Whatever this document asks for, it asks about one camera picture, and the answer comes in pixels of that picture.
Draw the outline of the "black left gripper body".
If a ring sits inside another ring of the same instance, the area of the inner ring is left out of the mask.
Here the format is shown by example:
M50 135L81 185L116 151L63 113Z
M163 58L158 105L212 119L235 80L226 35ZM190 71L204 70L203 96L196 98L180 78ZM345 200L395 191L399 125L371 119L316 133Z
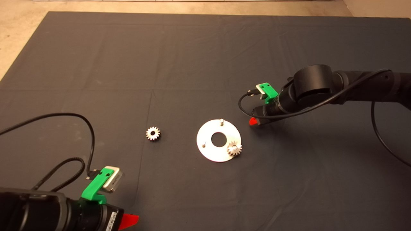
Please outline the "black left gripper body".
M79 201L78 231L118 231L124 210L96 201Z

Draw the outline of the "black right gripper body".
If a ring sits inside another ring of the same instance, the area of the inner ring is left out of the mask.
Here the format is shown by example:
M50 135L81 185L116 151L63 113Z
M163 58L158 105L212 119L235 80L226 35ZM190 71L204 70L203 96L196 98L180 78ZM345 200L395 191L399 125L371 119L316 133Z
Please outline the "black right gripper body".
M260 120L260 125L270 124L287 118L287 113L284 110L282 103L285 96L279 95L269 104L258 106L251 111L252 117Z

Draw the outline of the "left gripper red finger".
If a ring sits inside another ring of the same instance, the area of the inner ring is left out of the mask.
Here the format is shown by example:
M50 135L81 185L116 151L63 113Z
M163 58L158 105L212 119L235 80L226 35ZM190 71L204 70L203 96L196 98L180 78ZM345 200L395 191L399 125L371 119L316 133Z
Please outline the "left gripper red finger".
M123 214L119 223L118 230L124 230L126 228L136 225L139 221L139 216L134 214Z

